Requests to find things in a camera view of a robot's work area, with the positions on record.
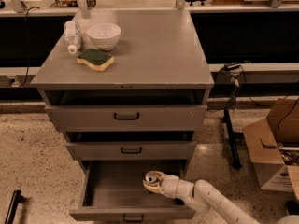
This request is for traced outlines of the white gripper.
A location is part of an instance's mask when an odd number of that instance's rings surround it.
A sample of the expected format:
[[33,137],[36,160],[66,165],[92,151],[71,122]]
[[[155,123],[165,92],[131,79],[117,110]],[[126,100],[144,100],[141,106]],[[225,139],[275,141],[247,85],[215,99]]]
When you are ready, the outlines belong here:
[[143,182],[145,189],[152,193],[163,194],[167,198],[175,199],[177,197],[177,188],[180,178],[175,175],[165,175],[165,173],[160,171],[149,171],[147,174],[156,174],[157,181],[159,182],[149,184],[146,181]]

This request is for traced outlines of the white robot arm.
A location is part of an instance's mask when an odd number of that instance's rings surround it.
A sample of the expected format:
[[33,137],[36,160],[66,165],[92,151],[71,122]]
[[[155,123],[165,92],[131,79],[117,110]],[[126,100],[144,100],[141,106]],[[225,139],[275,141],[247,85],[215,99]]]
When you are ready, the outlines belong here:
[[192,183],[176,175],[149,171],[145,174],[143,186],[167,198],[180,199],[198,213],[205,213],[212,207],[227,224],[260,224],[205,180]]

